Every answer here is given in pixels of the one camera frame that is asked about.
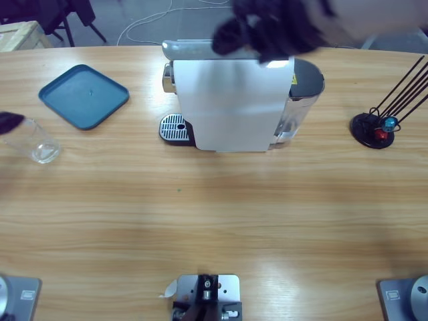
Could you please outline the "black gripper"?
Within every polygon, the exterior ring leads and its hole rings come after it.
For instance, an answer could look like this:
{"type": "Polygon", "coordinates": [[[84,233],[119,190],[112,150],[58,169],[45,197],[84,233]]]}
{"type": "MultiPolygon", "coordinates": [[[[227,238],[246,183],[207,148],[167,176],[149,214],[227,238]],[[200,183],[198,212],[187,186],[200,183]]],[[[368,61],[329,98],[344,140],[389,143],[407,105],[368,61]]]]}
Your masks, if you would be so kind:
{"type": "Polygon", "coordinates": [[[260,64],[268,64],[324,47],[327,41],[310,17],[310,5],[321,17],[332,17],[329,1],[234,1],[235,18],[215,30],[212,50],[226,56],[249,47],[260,64]]]}

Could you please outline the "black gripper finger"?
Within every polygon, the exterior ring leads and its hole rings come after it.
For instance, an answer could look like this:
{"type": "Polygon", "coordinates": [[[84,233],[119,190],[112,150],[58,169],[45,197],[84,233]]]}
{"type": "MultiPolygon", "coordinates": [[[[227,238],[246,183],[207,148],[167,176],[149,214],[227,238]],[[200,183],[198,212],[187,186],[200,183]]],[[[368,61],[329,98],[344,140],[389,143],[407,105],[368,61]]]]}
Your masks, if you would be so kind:
{"type": "Polygon", "coordinates": [[[17,128],[25,116],[11,112],[0,112],[0,135],[7,134],[17,128]]]}

